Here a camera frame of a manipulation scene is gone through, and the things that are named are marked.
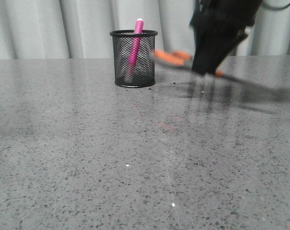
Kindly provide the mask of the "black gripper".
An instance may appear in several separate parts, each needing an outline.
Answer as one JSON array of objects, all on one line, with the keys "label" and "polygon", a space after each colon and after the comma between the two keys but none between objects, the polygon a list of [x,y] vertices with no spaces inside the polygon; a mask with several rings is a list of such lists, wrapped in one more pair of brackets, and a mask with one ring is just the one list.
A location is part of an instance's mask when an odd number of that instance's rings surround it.
[{"label": "black gripper", "polygon": [[255,24],[261,0],[198,0],[190,21],[194,29],[195,55],[192,71],[215,74],[226,56],[244,41],[244,30],[219,32],[215,23],[246,28]]}]

